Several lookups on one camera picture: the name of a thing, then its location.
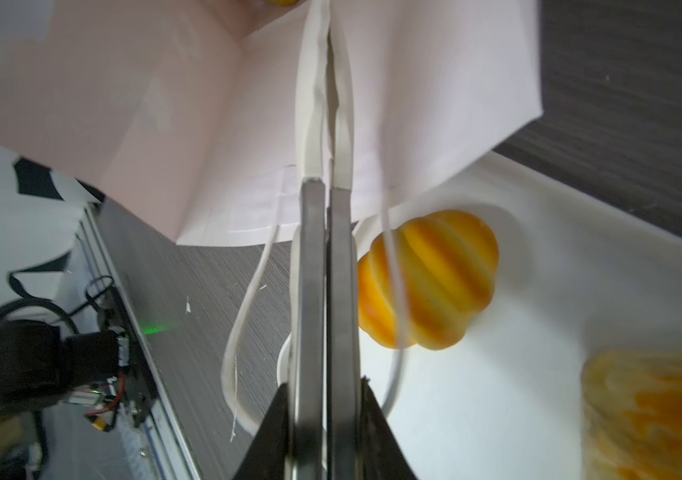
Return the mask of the white red paper bag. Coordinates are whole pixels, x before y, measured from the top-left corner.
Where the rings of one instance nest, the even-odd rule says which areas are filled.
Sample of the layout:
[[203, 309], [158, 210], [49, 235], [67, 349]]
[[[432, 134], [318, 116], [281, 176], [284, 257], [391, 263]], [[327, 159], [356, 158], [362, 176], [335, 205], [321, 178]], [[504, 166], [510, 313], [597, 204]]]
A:
[[0, 1], [0, 146], [180, 245], [386, 218], [542, 114], [535, 1]]

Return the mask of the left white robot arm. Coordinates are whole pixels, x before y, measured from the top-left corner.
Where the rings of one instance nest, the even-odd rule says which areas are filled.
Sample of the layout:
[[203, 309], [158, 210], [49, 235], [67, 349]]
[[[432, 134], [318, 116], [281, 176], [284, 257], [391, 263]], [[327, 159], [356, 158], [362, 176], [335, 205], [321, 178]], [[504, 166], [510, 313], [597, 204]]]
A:
[[50, 300], [0, 306], [0, 417], [52, 406], [76, 388], [117, 378], [124, 385], [129, 343], [121, 330], [82, 334]]

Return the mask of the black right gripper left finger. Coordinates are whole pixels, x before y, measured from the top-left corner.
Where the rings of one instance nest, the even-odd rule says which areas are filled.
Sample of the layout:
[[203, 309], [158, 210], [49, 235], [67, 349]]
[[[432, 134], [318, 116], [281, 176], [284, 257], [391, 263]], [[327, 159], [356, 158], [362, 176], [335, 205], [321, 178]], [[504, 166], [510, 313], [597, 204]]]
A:
[[280, 385], [233, 480], [284, 480], [289, 450], [288, 385]]

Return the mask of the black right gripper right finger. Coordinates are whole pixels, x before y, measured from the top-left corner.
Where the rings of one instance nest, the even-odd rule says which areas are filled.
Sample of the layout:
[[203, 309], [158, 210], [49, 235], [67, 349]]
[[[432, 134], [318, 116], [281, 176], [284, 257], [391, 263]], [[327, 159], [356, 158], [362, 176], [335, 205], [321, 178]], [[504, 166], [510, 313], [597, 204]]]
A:
[[416, 480], [367, 378], [361, 380], [360, 457], [366, 480]]

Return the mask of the short twisted fake bread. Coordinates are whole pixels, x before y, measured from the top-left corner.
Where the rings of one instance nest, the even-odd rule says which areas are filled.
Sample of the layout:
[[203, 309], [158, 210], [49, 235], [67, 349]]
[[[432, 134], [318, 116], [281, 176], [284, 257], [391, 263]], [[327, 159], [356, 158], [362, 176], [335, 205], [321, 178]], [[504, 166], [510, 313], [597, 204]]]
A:
[[682, 354], [605, 350], [581, 385], [584, 479], [682, 479]]

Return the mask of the aluminium frame rail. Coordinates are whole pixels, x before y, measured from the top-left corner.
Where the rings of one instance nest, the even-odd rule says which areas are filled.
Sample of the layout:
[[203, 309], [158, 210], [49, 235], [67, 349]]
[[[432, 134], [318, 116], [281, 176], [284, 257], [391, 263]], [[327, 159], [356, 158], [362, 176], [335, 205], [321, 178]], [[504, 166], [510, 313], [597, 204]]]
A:
[[130, 357], [125, 394], [120, 406], [118, 431], [127, 441], [126, 451], [136, 479], [198, 479], [197, 466], [183, 438], [148, 342], [108, 253], [97, 225], [99, 208], [89, 205], [80, 222], [78, 238], [88, 267], [101, 281], [106, 318], [126, 329]]

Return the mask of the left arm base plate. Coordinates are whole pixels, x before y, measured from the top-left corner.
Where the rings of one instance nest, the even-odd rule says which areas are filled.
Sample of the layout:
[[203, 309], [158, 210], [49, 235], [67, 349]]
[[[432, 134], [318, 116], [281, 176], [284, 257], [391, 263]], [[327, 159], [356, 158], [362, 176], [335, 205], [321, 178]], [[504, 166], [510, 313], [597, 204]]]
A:
[[158, 388], [115, 279], [103, 275], [92, 280], [85, 290], [86, 306], [96, 313], [100, 331], [116, 334], [119, 344], [119, 374], [104, 386], [111, 392], [86, 412], [84, 417], [98, 430], [109, 432], [124, 413], [133, 428], [141, 428], [153, 417], [152, 408], [159, 398]]

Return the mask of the white plastic tray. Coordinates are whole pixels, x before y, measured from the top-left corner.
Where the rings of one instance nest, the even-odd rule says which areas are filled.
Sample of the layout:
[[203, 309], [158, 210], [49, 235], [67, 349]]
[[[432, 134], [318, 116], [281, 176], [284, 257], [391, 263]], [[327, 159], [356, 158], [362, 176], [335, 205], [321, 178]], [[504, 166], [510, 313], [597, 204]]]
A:
[[456, 345], [410, 348], [390, 428], [419, 479], [577, 479], [585, 360], [682, 352], [682, 239], [493, 152], [391, 219], [449, 208], [494, 232], [495, 294]]

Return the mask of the steel tongs white tips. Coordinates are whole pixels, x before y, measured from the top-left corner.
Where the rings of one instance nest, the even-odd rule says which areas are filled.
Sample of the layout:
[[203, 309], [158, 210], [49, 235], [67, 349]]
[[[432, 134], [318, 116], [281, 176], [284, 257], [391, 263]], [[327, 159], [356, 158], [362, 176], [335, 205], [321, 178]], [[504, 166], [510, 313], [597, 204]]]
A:
[[330, 1], [309, 4], [295, 133], [300, 223], [291, 254], [287, 472], [291, 479], [360, 479], [353, 90], [341, 18]]

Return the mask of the small yellow fake bread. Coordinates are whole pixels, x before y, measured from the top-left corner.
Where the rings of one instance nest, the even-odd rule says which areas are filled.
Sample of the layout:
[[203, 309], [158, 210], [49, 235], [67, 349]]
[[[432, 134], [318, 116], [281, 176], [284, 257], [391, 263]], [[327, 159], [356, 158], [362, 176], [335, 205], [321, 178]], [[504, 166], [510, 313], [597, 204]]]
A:
[[[491, 303], [499, 246], [491, 228], [460, 210], [411, 219], [393, 231], [410, 315], [408, 347], [443, 350], [458, 343]], [[397, 347], [395, 299], [384, 237], [358, 261], [360, 328], [379, 345]]]

